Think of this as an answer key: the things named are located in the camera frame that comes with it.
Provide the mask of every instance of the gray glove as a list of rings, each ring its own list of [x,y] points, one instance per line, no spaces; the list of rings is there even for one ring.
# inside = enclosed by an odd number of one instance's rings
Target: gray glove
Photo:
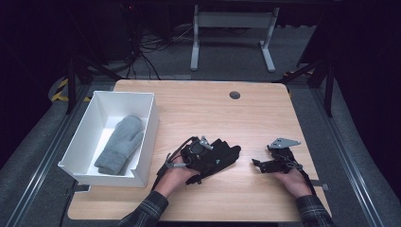
[[[99,173],[117,175],[141,144],[144,134],[140,118],[129,115],[115,126],[105,148],[95,161]]]

